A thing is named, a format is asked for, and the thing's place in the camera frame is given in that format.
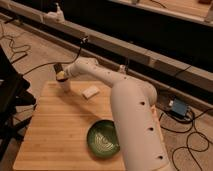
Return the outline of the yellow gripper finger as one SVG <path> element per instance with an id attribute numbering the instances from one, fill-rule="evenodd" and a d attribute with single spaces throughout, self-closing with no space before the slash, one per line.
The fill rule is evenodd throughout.
<path id="1" fill-rule="evenodd" d="M 67 76 L 64 71 L 60 71 L 59 73 L 56 74 L 56 80 L 59 82 L 63 82 L 67 79 Z"/>

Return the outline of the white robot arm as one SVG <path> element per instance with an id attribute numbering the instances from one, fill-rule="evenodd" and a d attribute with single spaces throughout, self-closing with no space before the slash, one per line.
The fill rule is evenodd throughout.
<path id="1" fill-rule="evenodd" d="M 60 82 L 89 74 L 111 88 L 110 106 L 127 171 L 174 171 L 152 114 L 157 91 L 151 83 L 104 68 L 95 58 L 79 57 L 65 68 L 56 63 L 54 69 Z"/>

